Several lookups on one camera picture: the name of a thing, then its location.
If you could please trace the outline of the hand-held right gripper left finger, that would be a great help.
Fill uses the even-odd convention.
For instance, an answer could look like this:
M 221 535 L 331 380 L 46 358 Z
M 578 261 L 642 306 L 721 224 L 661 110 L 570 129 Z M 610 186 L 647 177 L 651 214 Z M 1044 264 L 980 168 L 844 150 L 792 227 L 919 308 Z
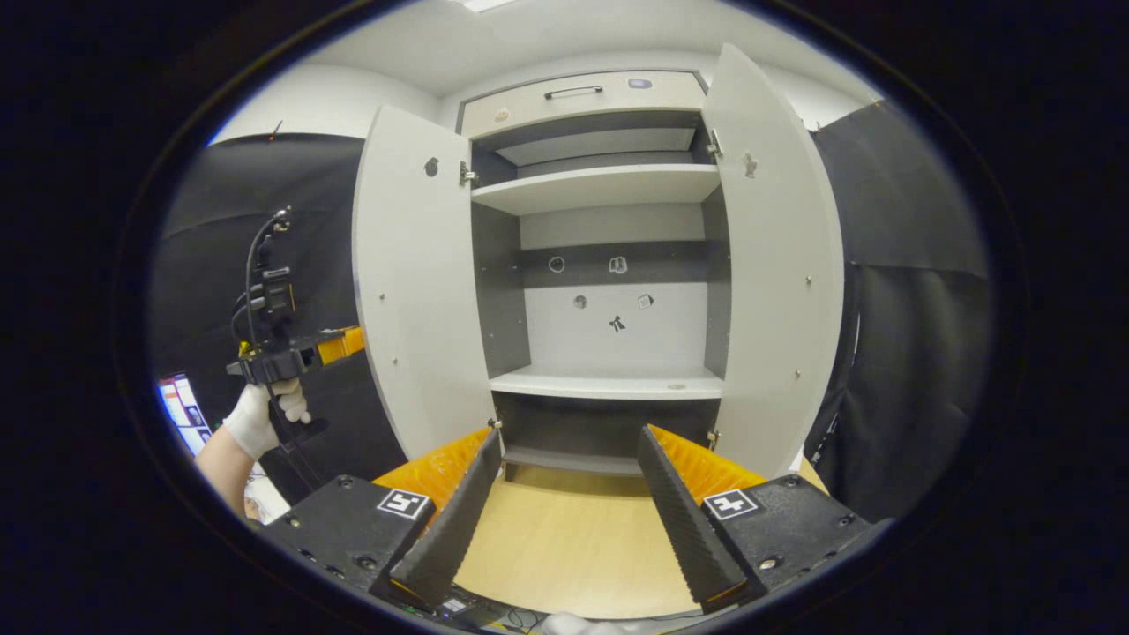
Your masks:
M 504 435 L 475 430 L 376 480 L 338 477 L 266 524 L 266 542 L 338 586 L 432 611 L 475 538 Z

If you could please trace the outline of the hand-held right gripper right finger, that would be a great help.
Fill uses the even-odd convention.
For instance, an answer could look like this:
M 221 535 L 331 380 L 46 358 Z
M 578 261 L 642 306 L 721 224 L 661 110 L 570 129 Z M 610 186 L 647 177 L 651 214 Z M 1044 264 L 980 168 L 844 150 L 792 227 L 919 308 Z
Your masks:
M 874 539 L 870 522 L 802 475 L 768 480 L 653 423 L 637 461 L 706 614 L 782 594 Z

